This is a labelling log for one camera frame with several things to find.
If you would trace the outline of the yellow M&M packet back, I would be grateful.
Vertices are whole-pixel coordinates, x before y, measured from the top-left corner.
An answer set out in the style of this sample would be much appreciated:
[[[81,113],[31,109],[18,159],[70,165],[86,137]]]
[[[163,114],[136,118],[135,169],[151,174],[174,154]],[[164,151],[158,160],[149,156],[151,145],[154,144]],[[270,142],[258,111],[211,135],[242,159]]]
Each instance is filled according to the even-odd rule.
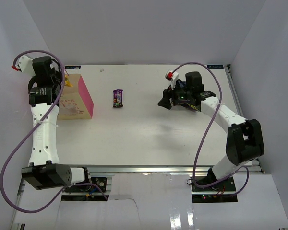
[[[69,75],[68,75],[68,74],[65,74],[64,82],[65,82],[65,84],[64,84],[65,87],[72,87],[72,84],[71,84],[71,82],[70,82],[70,79],[69,79]]]

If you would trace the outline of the beige and pink paper bag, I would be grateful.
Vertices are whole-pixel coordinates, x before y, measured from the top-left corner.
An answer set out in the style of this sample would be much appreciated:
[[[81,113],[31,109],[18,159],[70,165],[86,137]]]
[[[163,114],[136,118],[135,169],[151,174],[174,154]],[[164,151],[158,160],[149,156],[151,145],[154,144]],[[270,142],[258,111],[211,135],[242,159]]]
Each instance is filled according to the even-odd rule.
[[[64,87],[58,120],[92,119],[94,103],[81,74],[68,74],[72,87]]]

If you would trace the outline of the purple M&M packet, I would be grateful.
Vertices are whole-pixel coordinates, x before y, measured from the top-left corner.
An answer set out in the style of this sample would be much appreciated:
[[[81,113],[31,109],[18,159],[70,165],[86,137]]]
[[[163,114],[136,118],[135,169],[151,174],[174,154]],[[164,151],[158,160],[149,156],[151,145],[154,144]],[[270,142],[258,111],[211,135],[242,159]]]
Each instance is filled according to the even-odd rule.
[[[123,107],[123,89],[113,90],[113,108]]]

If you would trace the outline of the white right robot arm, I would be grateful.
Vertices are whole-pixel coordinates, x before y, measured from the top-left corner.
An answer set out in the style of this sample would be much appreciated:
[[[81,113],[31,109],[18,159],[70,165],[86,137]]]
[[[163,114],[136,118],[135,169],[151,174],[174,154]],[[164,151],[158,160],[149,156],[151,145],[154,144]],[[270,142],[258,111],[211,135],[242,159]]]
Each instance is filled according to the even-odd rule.
[[[225,179],[233,175],[247,162],[264,154],[262,129],[256,119],[248,120],[222,104],[212,91],[206,91],[199,72],[189,72],[185,80],[177,73],[168,72],[170,85],[163,90],[158,106],[171,109],[182,106],[201,112],[216,122],[227,134],[225,156],[208,170],[207,176],[195,181],[199,188],[220,190]]]

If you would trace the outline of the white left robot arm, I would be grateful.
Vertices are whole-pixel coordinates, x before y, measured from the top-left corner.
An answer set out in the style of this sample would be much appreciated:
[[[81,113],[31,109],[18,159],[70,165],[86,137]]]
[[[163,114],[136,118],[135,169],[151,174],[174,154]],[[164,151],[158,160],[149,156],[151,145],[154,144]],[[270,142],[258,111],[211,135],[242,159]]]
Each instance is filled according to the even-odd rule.
[[[29,165],[22,168],[22,177],[37,190],[75,184],[81,191],[87,191],[92,185],[88,170],[84,167],[71,168],[59,162],[56,122],[63,77],[54,63],[50,56],[32,59],[22,55],[19,60],[20,70],[32,75],[28,95],[35,128]]]

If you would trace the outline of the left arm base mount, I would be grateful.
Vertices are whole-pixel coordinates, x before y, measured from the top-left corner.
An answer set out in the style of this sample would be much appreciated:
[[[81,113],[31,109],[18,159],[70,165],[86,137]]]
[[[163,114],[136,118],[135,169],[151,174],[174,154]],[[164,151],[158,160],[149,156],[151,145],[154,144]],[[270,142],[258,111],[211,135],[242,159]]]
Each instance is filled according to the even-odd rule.
[[[107,178],[88,177],[63,190],[62,201],[107,201]]]

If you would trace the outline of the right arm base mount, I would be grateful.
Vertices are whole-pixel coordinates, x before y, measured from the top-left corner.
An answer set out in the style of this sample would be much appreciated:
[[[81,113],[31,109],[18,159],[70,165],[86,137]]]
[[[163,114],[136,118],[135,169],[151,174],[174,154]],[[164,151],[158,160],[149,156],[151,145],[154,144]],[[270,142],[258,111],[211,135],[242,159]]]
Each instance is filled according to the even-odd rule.
[[[235,183],[232,177],[208,188],[199,188],[194,185],[192,178],[187,180],[192,190],[192,202],[204,203],[236,203],[238,201]]]

